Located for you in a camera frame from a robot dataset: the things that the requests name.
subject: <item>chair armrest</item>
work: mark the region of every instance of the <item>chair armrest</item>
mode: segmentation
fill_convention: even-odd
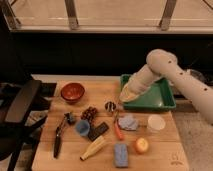
[[[30,80],[23,85],[9,107],[5,122],[21,123],[26,121],[40,86],[41,81],[39,80]]]

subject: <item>yellow object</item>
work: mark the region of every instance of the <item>yellow object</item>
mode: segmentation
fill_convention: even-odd
[[[138,138],[135,142],[135,150],[142,154],[149,149],[149,143],[145,138]]]
[[[81,160],[86,160],[88,157],[94,155],[102,147],[106,145],[106,140],[103,136],[99,136],[95,141],[93,141],[86,149],[86,152],[80,157]]]

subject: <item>grapes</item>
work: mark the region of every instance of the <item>grapes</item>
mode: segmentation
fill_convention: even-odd
[[[82,112],[81,119],[87,120],[91,125],[93,124],[93,120],[97,115],[98,110],[95,107],[89,107]]]

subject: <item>blue sponge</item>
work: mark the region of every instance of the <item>blue sponge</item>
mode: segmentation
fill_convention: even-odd
[[[114,156],[116,167],[128,167],[128,152],[126,144],[115,144]]]

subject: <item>white cup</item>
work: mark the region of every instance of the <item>white cup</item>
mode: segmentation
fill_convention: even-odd
[[[164,129],[166,122],[160,115],[150,115],[148,117],[147,130],[151,133],[157,133]]]

